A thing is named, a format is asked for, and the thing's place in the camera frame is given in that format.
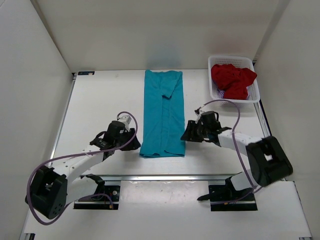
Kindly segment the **teal polo shirt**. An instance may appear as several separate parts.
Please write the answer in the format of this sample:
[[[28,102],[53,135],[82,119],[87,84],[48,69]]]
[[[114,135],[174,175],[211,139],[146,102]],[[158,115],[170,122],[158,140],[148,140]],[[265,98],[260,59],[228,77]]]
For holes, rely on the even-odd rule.
[[[154,72],[144,75],[143,158],[184,157],[186,144],[183,73]]]

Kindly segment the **red t shirt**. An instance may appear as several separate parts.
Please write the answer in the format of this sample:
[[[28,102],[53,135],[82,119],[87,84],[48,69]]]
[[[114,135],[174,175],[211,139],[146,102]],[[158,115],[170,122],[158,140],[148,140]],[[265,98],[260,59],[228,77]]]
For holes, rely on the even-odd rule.
[[[257,78],[249,68],[238,68],[232,64],[215,64],[210,74],[217,88],[225,91],[224,99],[231,100],[247,100],[248,87]]]

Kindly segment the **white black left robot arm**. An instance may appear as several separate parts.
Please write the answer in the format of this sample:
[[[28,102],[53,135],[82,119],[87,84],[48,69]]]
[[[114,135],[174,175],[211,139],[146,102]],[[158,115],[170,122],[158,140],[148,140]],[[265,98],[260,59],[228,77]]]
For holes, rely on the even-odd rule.
[[[87,171],[104,162],[115,151],[135,151],[140,148],[137,128],[130,127],[132,120],[129,115],[117,117],[81,153],[61,156],[60,164],[51,167],[43,164],[32,172],[27,183],[25,202],[38,222],[41,219],[37,213],[53,222],[70,203],[82,198],[96,201],[110,198],[105,193],[105,181]]]

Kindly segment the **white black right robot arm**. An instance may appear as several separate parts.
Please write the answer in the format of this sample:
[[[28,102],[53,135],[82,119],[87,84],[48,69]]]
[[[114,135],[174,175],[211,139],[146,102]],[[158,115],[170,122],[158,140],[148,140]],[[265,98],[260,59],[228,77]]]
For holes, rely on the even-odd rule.
[[[196,111],[197,120],[189,120],[182,141],[213,143],[231,149],[241,157],[246,156],[249,168],[230,178],[224,193],[230,200],[238,199],[244,189],[266,187],[293,174],[293,166],[279,141],[274,136],[253,137],[235,132],[234,128],[222,127],[215,111]]]

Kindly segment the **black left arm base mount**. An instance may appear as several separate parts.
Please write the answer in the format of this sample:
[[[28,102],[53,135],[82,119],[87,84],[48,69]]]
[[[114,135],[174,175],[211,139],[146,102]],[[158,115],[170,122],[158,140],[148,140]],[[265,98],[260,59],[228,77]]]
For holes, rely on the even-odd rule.
[[[104,185],[104,195],[84,197],[74,202],[75,210],[118,210],[120,202],[120,182]]]

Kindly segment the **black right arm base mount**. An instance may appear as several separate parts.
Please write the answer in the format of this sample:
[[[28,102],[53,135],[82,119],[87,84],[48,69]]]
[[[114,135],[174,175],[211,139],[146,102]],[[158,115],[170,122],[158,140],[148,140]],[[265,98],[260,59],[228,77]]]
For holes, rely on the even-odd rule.
[[[251,188],[234,190],[227,185],[209,185],[209,193],[197,198],[199,202],[209,201],[211,212],[257,211],[255,195]]]

